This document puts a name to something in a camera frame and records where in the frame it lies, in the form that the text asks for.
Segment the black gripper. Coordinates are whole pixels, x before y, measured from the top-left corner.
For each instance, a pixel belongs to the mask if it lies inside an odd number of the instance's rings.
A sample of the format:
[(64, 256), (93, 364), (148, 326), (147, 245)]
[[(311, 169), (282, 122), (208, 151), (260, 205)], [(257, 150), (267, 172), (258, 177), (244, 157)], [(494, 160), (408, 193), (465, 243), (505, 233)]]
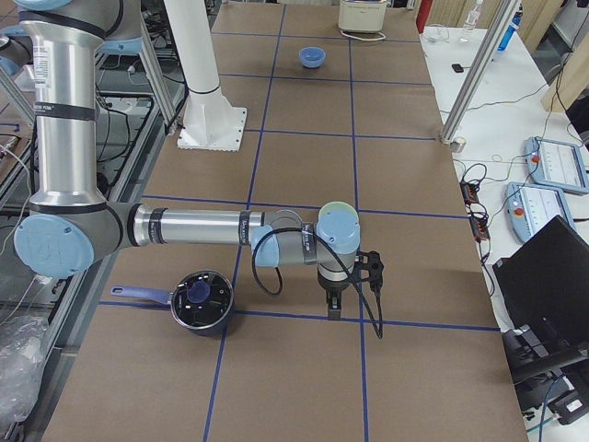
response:
[(346, 276), (340, 281), (333, 281), (318, 273), (318, 283), (326, 292), (329, 320), (339, 320), (341, 318), (341, 294), (352, 281), (352, 276)]

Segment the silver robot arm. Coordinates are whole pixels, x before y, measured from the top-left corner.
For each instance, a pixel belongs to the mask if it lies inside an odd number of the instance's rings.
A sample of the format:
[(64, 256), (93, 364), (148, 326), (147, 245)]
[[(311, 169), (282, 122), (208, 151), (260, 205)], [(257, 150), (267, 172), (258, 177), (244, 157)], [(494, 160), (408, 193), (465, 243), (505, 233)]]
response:
[(359, 263), (359, 217), (348, 204), (326, 204), (316, 223), (304, 223), (285, 211), (117, 203), (98, 190), (95, 56), (113, 42), (141, 50), (139, 2), (22, 1), (19, 22), (32, 41), (39, 160), (39, 188), (13, 236), (24, 264), (65, 279), (118, 250), (152, 243), (248, 246), (254, 268), (316, 266), (328, 316), (340, 316), (341, 294), (356, 283)]

